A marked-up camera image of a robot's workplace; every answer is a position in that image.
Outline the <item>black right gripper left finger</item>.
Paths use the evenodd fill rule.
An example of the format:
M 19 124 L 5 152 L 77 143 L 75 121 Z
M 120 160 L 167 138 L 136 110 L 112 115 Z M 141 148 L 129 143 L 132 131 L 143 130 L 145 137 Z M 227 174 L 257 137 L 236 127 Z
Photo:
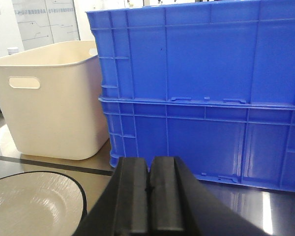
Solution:
M 102 195 L 76 236 L 148 235 L 148 168 L 138 157 L 121 157 Z

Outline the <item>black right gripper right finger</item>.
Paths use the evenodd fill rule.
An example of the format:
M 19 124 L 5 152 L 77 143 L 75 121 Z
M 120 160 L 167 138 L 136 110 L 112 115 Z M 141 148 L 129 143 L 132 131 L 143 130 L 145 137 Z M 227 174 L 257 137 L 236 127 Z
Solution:
M 157 156 L 150 167 L 153 236 L 265 236 L 224 205 L 179 157 Z

